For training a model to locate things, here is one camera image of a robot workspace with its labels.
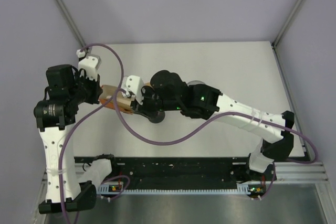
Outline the glass carafe with red rim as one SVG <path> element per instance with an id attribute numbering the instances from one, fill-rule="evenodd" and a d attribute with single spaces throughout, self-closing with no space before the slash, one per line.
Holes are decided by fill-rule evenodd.
<path id="1" fill-rule="evenodd" d="M 154 124 L 161 123 L 165 119 L 165 112 L 159 111 L 155 116 L 150 117 L 149 121 Z"/>

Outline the grey smoked plastic dripper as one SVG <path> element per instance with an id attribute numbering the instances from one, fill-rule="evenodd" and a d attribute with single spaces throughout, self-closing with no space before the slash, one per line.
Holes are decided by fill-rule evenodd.
<path id="1" fill-rule="evenodd" d="M 203 81 L 199 81 L 199 80 L 193 80 L 187 83 L 188 86 L 194 86 L 194 85 L 198 85 L 198 84 L 205 84 Z"/>

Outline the orange coffee filter box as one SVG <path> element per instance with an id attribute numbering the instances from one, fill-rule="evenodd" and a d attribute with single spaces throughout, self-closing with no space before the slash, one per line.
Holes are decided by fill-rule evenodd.
<path id="1" fill-rule="evenodd" d="M 133 114 L 134 111 L 130 107 L 130 104 L 123 103 L 123 102 L 117 102 L 117 105 L 114 105 L 113 101 L 110 101 L 107 103 L 108 99 L 99 99 L 99 102 L 104 105 L 104 108 L 115 110 L 116 107 L 118 107 L 119 111 L 125 114 Z"/>

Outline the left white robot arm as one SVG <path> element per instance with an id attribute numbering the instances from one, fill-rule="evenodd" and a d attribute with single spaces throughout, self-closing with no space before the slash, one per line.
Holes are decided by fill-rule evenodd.
<path id="1" fill-rule="evenodd" d="M 80 212 L 92 209 L 97 189 L 106 178 L 114 180 L 119 168 L 114 156 L 102 154 L 78 178 L 71 135 L 82 103 L 97 104 L 102 94 L 100 76 L 94 67 L 57 65 L 46 71 L 48 86 L 44 98 L 34 108 L 43 141 L 47 172 L 47 194 L 39 204 L 41 214 Z"/>

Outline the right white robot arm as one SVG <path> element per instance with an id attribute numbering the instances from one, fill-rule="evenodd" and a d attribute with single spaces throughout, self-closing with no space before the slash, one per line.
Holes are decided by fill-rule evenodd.
<path id="1" fill-rule="evenodd" d="M 184 82 L 177 73 L 161 70 L 146 85 L 138 76 L 124 78 L 127 92 L 134 97 L 134 113 L 151 123 L 161 123 L 167 111 L 179 111 L 191 119 L 210 119 L 221 115 L 224 123 L 261 137 L 249 154 L 245 174 L 252 180 L 264 174 L 274 161 L 283 161 L 293 149 L 294 114 L 270 114 L 240 103 L 219 89 L 194 80 Z"/>

